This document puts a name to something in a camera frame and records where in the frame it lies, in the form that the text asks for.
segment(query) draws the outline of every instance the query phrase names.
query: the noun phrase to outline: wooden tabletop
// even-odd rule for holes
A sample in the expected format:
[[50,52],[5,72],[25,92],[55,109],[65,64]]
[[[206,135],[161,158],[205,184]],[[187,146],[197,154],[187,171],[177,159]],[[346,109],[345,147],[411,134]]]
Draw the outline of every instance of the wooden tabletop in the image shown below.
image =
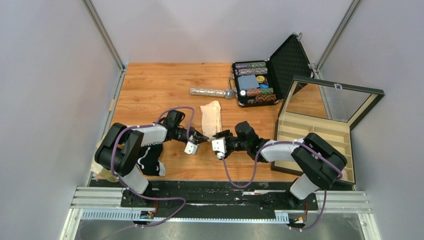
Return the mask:
[[[169,108],[190,106],[196,111],[192,127],[202,132],[200,106],[218,100],[223,130],[229,129],[235,134],[236,124],[248,121],[259,137],[273,139],[281,102],[271,106],[241,108],[235,98],[189,95],[191,87],[225,90],[228,88],[230,75],[230,63],[131,63],[123,81],[112,123],[146,125],[155,122]],[[316,94],[318,88],[305,88],[301,91]],[[310,93],[303,95],[306,98],[311,96]],[[191,111],[181,111],[186,114],[182,125],[187,128]],[[185,144],[182,142],[168,141],[163,146],[161,161],[165,164],[166,176],[147,176],[148,179],[227,180],[223,162],[217,159],[209,142],[202,143],[196,155],[184,153]],[[245,152],[233,152],[226,163],[233,180],[248,181],[252,177],[254,161]],[[295,178],[296,176],[290,174],[271,171],[270,163],[257,164],[255,181],[292,181]]]

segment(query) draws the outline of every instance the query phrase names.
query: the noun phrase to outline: beige cloth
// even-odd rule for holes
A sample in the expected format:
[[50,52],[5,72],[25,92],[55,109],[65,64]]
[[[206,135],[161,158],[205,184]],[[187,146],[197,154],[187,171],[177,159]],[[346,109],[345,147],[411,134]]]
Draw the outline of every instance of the beige cloth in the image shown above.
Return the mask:
[[201,131],[206,137],[212,138],[216,133],[222,132],[221,106],[218,101],[213,101],[204,106],[200,106],[201,111]]

